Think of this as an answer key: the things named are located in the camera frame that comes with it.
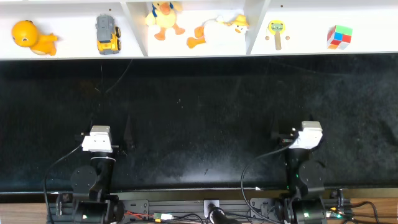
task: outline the colorful puzzle cube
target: colorful puzzle cube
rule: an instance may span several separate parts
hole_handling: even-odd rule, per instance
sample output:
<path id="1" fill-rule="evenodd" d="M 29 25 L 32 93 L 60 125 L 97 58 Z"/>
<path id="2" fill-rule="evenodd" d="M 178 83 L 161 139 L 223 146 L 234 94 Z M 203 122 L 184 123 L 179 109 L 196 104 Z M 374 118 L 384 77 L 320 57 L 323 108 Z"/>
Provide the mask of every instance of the colorful puzzle cube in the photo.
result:
<path id="1" fill-rule="evenodd" d="M 351 43 L 353 30 L 348 27 L 336 25 L 328 33 L 328 48 L 344 50 Z"/>

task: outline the green cube face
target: green cube face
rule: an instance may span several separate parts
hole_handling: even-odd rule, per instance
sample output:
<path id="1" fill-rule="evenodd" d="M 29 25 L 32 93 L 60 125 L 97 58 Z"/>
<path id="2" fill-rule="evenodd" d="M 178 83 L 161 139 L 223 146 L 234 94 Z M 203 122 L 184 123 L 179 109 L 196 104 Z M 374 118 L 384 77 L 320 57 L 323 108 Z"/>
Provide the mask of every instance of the green cube face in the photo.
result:
<path id="1" fill-rule="evenodd" d="M 353 35 L 353 30 L 348 27 L 343 27 L 343 26 L 336 26 L 336 32 L 340 34 L 346 34 L 346 35 Z"/>

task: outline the yellow plush duck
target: yellow plush duck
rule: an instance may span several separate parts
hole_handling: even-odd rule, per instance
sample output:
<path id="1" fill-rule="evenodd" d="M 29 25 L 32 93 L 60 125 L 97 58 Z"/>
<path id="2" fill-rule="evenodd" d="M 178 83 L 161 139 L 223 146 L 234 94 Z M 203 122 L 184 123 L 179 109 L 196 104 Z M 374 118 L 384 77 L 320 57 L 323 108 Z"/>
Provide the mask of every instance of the yellow plush duck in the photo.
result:
<path id="1" fill-rule="evenodd" d="M 146 24 L 160 26 L 160 32 L 155 35 L 156 39 L 165 40 L 166 30 L 172 27 L 177 35 L 185 33 L 185 29 L 176 24 L 177 14 L 174 9 L 181 12 L 182 5 L 178 2 L 152 2 L 152 12 L 147 16 Z"/>
<path id="2" fill-rule="evenodd" d="M 246 16 L 238 15 L 233 22 L 224 22 L 222 17 L 212 19 L 203 26 L 195 29 L 195 37 L 187 40 L 189 48 L 194 48 L 198 44 L 209 43 L 213 45 L 234 44 L 239 36 L 244 35 L 248 31 L 249 24 Z"/>
<path id="3" fill-rule="evenodd" d="M 12 28 L 12 38 L 21 47 L 30 47 L 33 53 L 38 55 L 54 56 L 57 50 L 54 42 L 58 37 L 50 34 L 43 35 L 32 21 L 20 21 Z"/>

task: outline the black tabletop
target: black tabletop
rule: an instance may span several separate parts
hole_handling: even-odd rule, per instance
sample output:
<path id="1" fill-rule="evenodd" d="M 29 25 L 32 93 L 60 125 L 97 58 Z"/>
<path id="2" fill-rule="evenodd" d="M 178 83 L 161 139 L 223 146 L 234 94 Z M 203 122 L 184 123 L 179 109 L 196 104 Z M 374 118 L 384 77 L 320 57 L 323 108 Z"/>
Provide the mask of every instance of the black tabletop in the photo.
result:
<path id="1" fill-rule="evenodd" d="M 78 145 L 98 111 L 135 147 L 118 156 L 113 191 L 234 188 L 253 158 L 273 150 L 275 116 L 321 122 L 314 152 L 326 187 L 398 185 L 395 54 L 0 62 L 0 192 L 38 192 L 46 168 Z M 50 172 L 70 190 L 89 164 L 78 151 Z M 254 163 L 248 187 L 285 188 L 283 156 Z"/>

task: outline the yellow toy truck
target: yellow toy truck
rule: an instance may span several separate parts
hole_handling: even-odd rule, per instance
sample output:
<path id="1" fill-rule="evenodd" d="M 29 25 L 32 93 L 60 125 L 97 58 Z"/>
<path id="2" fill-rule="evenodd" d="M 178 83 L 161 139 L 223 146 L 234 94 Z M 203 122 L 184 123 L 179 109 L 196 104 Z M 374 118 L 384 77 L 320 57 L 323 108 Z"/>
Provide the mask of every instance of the yellow toy truck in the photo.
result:
<path id="1" fill-rule="evenodd" d="M 97 45 L 100 54 L 117 54 L 122 48 L 120 28 L 114 25 L 114 19 L 108 15 L 97 17 Z"/>

